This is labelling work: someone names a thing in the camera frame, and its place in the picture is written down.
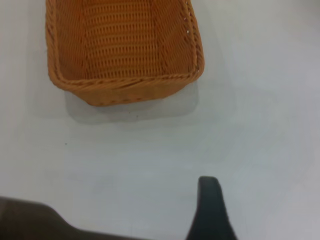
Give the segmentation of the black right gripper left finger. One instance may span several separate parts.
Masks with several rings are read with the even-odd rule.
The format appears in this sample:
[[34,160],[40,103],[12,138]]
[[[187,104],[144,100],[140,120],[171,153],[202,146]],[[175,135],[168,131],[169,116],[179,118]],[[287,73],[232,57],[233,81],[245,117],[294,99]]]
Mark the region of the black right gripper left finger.
[[128,237],[85,231],[68,224],[43,204],[0,198],[2,240],[128,240]]

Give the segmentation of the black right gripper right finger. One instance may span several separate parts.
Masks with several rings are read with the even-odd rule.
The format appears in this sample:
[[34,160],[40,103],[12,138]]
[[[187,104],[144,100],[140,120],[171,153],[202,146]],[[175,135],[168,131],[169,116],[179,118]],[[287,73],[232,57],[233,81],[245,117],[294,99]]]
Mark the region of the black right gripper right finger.
[[230,223],[222,187],[217,178],[198,179],[197,206],[186,237],[188,240],[236,240]]

